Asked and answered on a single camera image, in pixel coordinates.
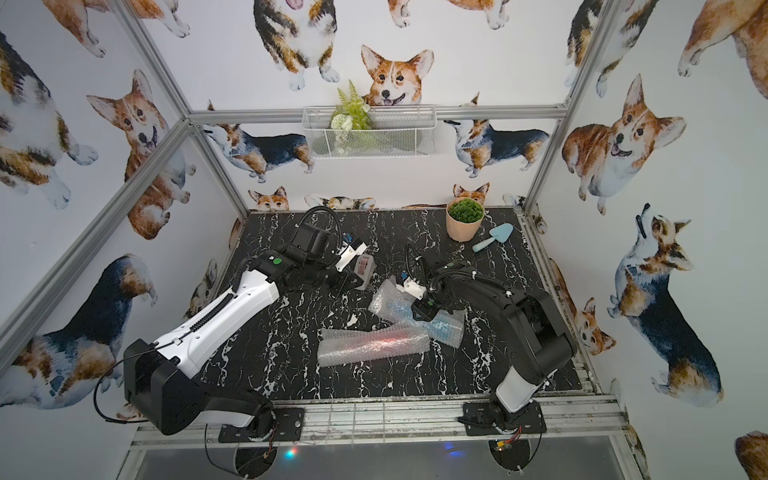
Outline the grey tape dispenser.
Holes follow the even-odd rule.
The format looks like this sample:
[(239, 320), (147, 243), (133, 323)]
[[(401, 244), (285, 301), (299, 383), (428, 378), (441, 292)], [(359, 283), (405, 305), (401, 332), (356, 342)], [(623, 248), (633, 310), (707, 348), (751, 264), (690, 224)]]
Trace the grey tape dispenser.
[(363, 254), (357, 257), (354, 273), (360, 279), (360, 284), (355, 287), (356, 290), (366, 290), (370, 285), (376, 263), (372, 255)]

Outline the bubble wrap sheet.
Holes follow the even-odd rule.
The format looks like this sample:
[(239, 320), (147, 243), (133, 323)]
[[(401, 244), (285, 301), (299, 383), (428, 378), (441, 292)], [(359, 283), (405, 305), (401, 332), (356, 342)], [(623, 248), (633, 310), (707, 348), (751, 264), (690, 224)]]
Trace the bubble wrap sheet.
[(431, 344), (424, 328), (409, 324), (394, 324), (370, 332), (322, 329), (320, 334), (320, 368), (421, 354)]
[(422, 327), (429, 337), (453, 348), (459, 348), (464, 335), (465, 310), (450, 313), (440, 310), (431, 321), (417, 320), (412, 311), (416, 298), (398, 289), (395, 277), (384, 280), (373, 294), (369, 311), (390, 324), (404, 323)]

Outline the red wine bottle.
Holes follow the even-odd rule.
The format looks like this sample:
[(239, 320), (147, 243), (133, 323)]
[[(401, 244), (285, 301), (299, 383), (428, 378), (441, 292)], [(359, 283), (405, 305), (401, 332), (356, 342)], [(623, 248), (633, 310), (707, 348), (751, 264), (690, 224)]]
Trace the red wine bottle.
[(355, 358), (375, 359), (419, 353), (422, 347), (421, 340), (408, 336), (356, 339), (348, 347), (348, 354)]

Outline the blue wine bottle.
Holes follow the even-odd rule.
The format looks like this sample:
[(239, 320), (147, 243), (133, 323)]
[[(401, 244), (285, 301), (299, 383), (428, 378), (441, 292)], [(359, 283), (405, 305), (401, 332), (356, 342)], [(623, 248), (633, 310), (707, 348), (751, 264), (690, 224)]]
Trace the blue wine bottle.
[(465, 316), (465, 310), (440, 310), (431, 321), (415, 320), (411, 306), (407, 305), (397, 322), (424, 328), (431, 338), (447, 342), (463, 335)]

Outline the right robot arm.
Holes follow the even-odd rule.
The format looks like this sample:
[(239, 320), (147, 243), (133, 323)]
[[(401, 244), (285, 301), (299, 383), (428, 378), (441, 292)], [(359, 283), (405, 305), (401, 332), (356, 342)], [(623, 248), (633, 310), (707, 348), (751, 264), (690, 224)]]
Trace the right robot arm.
[(425, 288), (411, 307), (416, 320), (431, 322), (454, 303), (467, 304), (485, 315), (506, 345), (509, 369), (492, 388), (490, 419), (480, 426), (509, 430), (534, 394), (577, 353), (567, 322), (545, 292), (514, 289), (457, 263), (437, 269)]

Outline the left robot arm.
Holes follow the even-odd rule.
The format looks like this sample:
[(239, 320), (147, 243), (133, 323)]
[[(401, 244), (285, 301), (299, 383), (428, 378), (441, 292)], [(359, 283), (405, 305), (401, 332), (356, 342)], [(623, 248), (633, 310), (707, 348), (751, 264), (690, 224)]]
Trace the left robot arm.
[(277, 420), (263, 394), (196, 377), (222, 344), (280, 297), (317, 289), (343, 293), (362, 285), (352, 264), (366, 244), (354, 238), (327, 256), (328, 236), (317, 227), (299, 226), (287, 245), (246, 259), (239, 279), (197, 315), (152, 343), (132, 343), (123, 363), (127, 402), (164, 435), (220, 423), (259, 439), (270, 436)]

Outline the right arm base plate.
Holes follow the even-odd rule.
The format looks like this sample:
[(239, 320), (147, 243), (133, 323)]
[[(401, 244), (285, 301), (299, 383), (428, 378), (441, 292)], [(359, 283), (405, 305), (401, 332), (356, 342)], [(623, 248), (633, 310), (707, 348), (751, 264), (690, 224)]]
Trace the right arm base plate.
[(468, 436), (512, 436), (517, 431), (522, 434), (547, 432), (541, 405), (535, 401), (517, 412), (508, 412), (498, 401), (464, 403), (457, 421), (464, 426)]

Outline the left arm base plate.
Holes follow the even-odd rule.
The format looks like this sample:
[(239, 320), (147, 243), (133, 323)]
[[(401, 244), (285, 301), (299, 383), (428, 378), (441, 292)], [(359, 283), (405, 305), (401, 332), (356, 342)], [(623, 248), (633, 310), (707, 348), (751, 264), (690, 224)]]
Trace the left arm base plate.
[(223, 425), (218, 441), (222, 444), (295, 442), (301, 438), (305, 414), (304, 408), (296, 407), (279, 407), (263, 411), (245, 427)]

